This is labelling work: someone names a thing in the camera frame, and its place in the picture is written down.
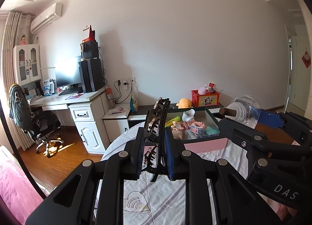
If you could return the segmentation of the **striped white tablecloth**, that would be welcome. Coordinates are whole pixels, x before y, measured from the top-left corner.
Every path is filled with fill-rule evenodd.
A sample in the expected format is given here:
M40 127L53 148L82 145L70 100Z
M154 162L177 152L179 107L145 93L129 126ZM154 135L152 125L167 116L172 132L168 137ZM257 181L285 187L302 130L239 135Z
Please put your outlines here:
M228 141L225 148L198 153L202 159L227 160L243 177L247 177L246 151ZM137 181L124 181L124 224L185 224L186 181L170 181L144 171Z

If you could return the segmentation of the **black computer tower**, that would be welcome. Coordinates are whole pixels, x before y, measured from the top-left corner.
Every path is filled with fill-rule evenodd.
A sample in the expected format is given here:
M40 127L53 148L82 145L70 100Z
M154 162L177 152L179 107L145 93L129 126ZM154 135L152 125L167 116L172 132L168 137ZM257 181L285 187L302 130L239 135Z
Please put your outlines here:
M100 59L86 59L78 62L82 90L84 93L96 92L104 87Z

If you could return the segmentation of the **pink pig plush toy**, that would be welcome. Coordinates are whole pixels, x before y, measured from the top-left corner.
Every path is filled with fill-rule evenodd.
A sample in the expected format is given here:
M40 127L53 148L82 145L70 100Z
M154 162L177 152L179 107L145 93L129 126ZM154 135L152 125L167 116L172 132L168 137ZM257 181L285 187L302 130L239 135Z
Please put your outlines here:
M184 137L185 128L180 122L173 121L171 125L171 131L174 139L182 140Z

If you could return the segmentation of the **black computer monitor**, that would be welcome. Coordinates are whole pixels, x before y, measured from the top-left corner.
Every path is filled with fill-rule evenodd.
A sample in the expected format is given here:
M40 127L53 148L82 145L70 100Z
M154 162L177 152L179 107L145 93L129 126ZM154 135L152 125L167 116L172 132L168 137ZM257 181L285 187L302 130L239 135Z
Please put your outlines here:
M58 61L55 66L57 87L81 83L79 63L81 56L65 58Z

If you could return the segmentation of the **pink bed cover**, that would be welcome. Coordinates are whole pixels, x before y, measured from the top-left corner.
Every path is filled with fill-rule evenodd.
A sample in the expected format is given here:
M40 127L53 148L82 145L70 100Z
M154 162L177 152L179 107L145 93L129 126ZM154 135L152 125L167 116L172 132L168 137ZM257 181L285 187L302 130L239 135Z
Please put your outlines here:
M21 224L43 202L15 157L1 146L1 197Z

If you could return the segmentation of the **white computer desk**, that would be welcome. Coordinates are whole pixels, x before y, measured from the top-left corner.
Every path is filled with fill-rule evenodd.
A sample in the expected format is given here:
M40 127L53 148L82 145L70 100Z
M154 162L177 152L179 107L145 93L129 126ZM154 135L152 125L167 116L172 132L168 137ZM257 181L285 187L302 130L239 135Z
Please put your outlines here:
M89 154L104 154L110 140L103 122L108 111L105 88L96 92L67 95L51 95L31 101L30 107L47 111L69 110L82 143Z

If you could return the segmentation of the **yellow highlighter marker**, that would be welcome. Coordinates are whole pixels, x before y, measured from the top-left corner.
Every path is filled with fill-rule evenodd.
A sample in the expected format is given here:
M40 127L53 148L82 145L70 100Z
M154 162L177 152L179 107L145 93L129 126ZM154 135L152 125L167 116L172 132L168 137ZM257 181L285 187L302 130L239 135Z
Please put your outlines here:
M181 120L181 118L179 116L174 117L173 119L170 119L169 121L167 121L165 123L165 127L171 127L174 123L177 123Z

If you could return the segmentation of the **white glass-door cabinet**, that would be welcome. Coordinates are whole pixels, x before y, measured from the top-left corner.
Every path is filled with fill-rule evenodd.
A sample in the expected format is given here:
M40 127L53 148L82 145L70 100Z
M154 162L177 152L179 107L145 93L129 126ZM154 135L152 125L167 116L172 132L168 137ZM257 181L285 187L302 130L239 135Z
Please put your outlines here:
M20 86L41 80L38 44L16 45L13 49L14 80Z

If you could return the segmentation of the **beige curtain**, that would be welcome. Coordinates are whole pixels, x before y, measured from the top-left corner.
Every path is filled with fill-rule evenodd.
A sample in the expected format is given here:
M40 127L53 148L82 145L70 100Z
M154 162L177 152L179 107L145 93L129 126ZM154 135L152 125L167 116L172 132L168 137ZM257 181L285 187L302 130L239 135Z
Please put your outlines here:
M9 90L14 80L14 65L13 65L13 49L17 38L17 31L22 20L21 12L9 12L4 25L1 47L1 103L5 115L8 128L13 137L17 148L23 151L32 146L30 138L24 134L9 117Z

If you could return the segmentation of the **black keyboard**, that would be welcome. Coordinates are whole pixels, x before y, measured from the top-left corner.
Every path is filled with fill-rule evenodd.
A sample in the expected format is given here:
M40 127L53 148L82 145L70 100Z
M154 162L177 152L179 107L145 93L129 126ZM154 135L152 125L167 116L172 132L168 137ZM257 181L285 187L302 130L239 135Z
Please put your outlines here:
M82 87L74 87L61 91L59 95L62 96L67 94L80 94L80 93L83 93Z

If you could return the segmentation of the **pink plush in crate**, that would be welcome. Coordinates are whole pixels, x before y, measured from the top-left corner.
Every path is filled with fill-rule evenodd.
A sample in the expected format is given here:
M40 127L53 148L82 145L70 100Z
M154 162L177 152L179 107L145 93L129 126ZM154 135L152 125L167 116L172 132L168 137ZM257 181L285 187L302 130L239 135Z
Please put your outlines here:
M198 94L200 96L205 95L207 93L207 87L206 86L202 86L198 89Z

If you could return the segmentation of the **red calendar stand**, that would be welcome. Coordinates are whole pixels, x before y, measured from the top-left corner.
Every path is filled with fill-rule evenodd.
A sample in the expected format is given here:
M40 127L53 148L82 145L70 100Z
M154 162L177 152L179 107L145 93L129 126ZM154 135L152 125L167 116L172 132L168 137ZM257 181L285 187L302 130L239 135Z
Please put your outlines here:
M87 34L87 38L84 38L82 40L82 43L86 43L89 41L95 42L95 30L92 29L91 25L86 25L86 27L83 29L83 32Z

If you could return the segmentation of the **orange cap bottle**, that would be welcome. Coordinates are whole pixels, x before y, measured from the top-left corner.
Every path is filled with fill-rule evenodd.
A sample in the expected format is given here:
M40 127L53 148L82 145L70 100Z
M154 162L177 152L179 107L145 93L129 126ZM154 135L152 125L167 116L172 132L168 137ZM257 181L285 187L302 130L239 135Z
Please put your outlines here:
M107 101L108 101L108 106L110 109L115 107L115 100L113 96L113 91L110 87L106 88L106 95L107 95Z

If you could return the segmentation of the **black office chair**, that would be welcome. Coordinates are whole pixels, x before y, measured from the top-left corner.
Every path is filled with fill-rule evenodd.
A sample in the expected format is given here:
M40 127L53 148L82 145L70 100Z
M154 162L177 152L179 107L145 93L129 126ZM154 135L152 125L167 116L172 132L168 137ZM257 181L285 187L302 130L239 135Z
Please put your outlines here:
M46 155L48 158L50 158L53 156L49 151L51 143L64 143L59 133L61 129L61 123L56 114L50 111L41 110L33 112L31 108L30 110L33 113L32 129L29 130L26 134L29 135L32 141L38 143L38 146L36 147L36 153L39 154L40 148L44 145Z

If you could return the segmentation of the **red storage crate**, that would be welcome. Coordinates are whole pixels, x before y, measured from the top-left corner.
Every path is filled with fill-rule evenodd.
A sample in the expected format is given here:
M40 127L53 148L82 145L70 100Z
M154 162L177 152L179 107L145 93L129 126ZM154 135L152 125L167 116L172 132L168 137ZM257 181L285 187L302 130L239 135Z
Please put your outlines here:
M192 90L191 101L194 107L217 106L219 105L219 92L207 92L200 95L198 90Z

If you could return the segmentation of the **black speaker box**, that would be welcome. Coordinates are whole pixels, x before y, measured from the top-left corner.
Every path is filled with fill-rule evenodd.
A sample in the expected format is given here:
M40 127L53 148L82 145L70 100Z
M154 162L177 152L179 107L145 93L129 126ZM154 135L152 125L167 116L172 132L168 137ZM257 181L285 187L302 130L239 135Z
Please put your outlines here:
M96 41L87 41L80 45L81 55L84 59L96 59L99 57L98 43Z

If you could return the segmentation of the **pink block toy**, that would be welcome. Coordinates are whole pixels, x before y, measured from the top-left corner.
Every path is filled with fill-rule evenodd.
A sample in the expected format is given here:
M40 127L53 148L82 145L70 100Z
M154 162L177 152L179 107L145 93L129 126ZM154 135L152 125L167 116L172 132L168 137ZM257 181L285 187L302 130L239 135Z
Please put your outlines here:
M202 134L205 131L206 125L202 121L194 121L190 125L190 130L195 134Z

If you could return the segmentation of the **white paw-print cup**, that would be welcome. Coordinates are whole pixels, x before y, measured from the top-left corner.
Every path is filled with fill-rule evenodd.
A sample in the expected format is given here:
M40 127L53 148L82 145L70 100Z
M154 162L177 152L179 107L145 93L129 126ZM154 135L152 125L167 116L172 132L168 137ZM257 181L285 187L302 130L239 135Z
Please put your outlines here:
M188 121L194 120L194 118L195 118L194 115L195 115L194 109L187 110L187 111L183 112L182 121L188 122Z

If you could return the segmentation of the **pink and green tray box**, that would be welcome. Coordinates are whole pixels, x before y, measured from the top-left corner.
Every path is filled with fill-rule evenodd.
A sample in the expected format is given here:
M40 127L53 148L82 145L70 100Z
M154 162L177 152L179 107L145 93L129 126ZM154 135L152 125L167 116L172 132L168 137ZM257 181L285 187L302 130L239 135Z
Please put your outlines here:
M170 109L166 117L166 128L172 137L194 153L222 150L227 139L222 137L218 121L213 112L219 108L198 107L191 109Z

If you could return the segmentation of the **blue snack bag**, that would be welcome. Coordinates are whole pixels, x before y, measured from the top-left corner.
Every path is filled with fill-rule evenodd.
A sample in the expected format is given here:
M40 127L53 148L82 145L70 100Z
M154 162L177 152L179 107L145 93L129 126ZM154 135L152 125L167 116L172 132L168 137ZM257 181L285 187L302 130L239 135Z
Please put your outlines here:
M138 111L139 106L137 104L137 99L135 96L131 96L130 108L131 108L131 112L137 112Z

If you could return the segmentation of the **dark jacket on chair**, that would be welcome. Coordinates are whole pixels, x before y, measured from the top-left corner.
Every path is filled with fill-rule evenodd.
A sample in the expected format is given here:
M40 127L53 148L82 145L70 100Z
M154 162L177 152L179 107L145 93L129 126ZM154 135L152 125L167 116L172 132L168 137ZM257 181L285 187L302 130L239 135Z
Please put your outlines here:
M9 117L23 132L32 129L33 113L30 110L23 89L18 84L12 84L9 90Z

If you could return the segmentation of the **white air conditioner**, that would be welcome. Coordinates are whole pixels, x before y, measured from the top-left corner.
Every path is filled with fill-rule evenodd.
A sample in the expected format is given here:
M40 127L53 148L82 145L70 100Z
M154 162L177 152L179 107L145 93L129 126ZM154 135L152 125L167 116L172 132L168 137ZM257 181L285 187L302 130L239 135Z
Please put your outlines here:
M54 3L45 9L31 22L31 33L37 34L39 30L62 17L62 3Z

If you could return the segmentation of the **yellow plush octopus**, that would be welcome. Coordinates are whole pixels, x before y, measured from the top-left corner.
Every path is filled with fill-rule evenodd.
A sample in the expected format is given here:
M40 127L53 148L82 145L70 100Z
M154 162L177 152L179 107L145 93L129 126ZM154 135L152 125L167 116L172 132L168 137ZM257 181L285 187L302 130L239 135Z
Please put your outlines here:
M176 106L178 109L192 108L192 101L188 98L181 98Z

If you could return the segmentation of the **white wall socket strip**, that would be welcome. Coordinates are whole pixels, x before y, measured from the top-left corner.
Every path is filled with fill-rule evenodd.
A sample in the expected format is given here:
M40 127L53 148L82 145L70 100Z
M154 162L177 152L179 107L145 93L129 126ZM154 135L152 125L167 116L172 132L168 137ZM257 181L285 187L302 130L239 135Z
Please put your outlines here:
M128 90L136 84L136 79L135 77L116 79L116 82L119 83L124 90Z

